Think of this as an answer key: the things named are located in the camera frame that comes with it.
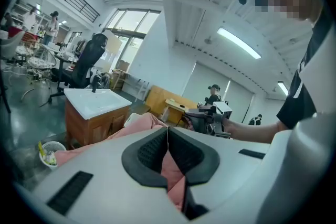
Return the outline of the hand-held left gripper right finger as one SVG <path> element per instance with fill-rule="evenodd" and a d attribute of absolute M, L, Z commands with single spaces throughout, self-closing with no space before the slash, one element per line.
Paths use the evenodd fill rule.
<path fill-rule="evenodd" d="M 270 145 L 171 127 L 169 152 L 185 178 L 183 212 L 208 212 L 225 202 L 261 164 Z"/>

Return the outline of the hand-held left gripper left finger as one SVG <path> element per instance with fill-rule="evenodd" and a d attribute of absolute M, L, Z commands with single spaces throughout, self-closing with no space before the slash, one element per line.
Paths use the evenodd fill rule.
<path fill-rule="evenodd" d="M 187 223 L 161 176 L 167 128 L 98 143 L 33 190 L 15 189 L 45 223 Z"/>

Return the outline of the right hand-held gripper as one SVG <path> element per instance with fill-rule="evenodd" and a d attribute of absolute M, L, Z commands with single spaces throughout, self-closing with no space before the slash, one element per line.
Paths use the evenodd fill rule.
<path fill-rule="evenodd" d="M 223 101 L 214 102 L 211 108 L 188 109 L 184 116 L 191 121 L 195 132 L 230 138 L 230 133 L 225 131 L 223 120 L 229 119 L 232 109 Z"/>

